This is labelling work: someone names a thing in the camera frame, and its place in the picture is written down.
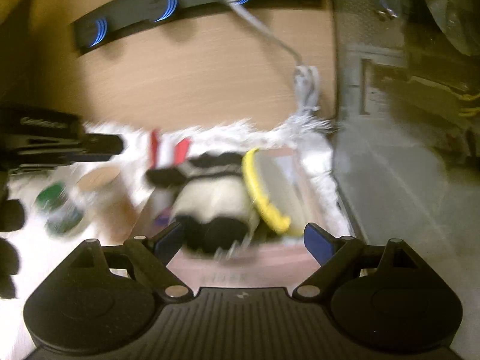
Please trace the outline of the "pink cardboard box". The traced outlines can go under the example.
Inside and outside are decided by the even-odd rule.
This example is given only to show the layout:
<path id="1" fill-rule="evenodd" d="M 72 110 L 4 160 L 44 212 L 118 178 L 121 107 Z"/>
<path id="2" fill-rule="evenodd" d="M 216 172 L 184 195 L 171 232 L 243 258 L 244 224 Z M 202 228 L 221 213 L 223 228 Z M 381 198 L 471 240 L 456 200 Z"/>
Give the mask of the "pink cardboard box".
<path id="1" fill-rule="evenodd" d="M 166 266 L 192 289 L 292 289 L 318 269 L 304 228 L 325 224 L 326 213 L 297 150 L 202 154 L 145 179 L 153 192 L 133 234 L 180 224 Z"/>

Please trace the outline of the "red white felt piece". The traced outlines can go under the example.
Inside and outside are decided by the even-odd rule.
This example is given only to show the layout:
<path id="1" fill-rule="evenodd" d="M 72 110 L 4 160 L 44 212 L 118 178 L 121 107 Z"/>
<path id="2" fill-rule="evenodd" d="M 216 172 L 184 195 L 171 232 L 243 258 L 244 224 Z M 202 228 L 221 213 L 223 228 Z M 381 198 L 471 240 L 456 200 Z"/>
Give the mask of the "red white felt piece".
<path id="1" fill-rule="evenodd" d="M 183 164 L 191 147 L 189 137 L 180 140 L 154 129 L 150 133 L 149 169 L 173 167 Z"/>

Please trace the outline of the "black white plush penguin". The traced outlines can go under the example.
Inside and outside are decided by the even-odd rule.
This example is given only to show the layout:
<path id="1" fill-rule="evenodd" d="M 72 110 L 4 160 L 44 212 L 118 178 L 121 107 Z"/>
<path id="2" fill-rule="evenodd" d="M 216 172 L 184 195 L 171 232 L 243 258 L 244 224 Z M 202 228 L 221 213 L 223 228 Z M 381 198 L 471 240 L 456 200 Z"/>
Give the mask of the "black white plush penguin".
<path id="1" fill-rule="evenodd" d="M 185 228 L 190 250 L 225 256 L 251 243 L 260 216 L 243 179 L 243 156 L 204 153 L 146 172 L 150 184 L 175 190 L 171 221 Z"/>

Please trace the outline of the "beige lidded jar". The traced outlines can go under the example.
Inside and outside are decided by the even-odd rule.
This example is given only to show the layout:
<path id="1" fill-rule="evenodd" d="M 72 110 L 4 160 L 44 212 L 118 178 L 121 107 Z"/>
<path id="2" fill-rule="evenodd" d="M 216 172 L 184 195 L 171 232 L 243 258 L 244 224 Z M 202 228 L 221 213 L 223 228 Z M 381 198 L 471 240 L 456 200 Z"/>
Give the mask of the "beige lidded jar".
<path id="1" fill-rule="evenodd" d="M 119 166 L 100 166 L 86 173 L 76 190 L 102 242 L 122 245 L 130 238 L 138 212 Z"/>

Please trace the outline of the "green lidded glass jar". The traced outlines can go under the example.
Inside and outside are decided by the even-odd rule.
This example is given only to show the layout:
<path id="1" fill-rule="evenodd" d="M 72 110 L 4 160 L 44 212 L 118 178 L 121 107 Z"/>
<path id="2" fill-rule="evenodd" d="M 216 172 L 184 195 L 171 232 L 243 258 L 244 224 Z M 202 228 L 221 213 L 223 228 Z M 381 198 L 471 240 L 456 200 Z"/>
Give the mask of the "green lidded glass jar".
<path id="1" fill-rule="evenodd" d="M 34 206 L 45 224 L 47 235 L 54 238 L 70 236 L 84 217 L 63 182 L 44 188 L 37 195 Z"/>

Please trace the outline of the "white fringed cloth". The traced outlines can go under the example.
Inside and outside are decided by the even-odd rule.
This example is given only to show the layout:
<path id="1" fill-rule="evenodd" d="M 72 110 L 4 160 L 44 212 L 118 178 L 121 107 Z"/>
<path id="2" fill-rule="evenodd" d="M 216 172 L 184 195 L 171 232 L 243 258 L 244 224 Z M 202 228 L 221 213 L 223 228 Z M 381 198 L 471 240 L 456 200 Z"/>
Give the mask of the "white fringed cloth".
<path id="1" fill-rule="evenodd" d="M 96 125 L 94 131 L 120 134 L 124 138 L 125 150 L 112 162 L 121 169 L 134 205 L 144 214 L 141 233 L 150 233 L 152 220 L 168 206 L 173 195 L 153 189 L 145 180 L 149 164 L 147 132 L 115 124 Z M 162 136 L 161 164 L 171 162 L 174 145 L 184 138 L 190 140 L 190 157 L 204 153 L 245 153 L 250 149 L 272 155 L 300 194 L 308 220 L 336 236 L 349 233 L 350 228 L 337 205 L 337 186 L 331 175 L 332 149 L 326 136 L 315 128 L 290 121 L 267 132 L 256 131 L 245 121 L 209 129 L 189 127 Z M 95 223 L 88 219 L 84 219 L 72 235 L 49 236 L 35 209 L 35 197 L 56 181 L 64 182 L 68 191 L 73 192 L 77 181 L 94 167 L 92 163 L 78 163 L 50 173 L 20 175 L 10 183 L 12 195 L 24 203 L 28 218 L 21 231 L 7 235 L 19 251 L 20 270 L 14 278 L 16 296 L 1 302 L 3 359 L 23 359 L 34 348 L 23 321 L 24 303 L 31 292 L 81 241 L 101 236 Z M 267 228 L 260 228 L 250 244 L 221 257 L 180 250 L 169 268 L 191 289 L 201 286 L 292 289 L 301 275 L 317 269 L 317 262 L 309 256 L 300 238 L 270 236 Z"/>

